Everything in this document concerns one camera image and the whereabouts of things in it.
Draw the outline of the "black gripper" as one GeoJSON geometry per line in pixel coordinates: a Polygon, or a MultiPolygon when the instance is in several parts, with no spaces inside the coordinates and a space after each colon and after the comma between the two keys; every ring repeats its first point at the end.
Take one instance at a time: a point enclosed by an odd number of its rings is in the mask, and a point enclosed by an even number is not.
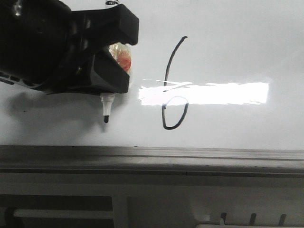
{"type": "Polygon", "coordinates": [[[59,0],[3,0],[0,81],[46,94],[125,94],[130,77],[107,46],[138,36],[139,19],[123,4],[74,11],[59,0]],[[81,61],[83,51],[95,55],[81,61]]]}

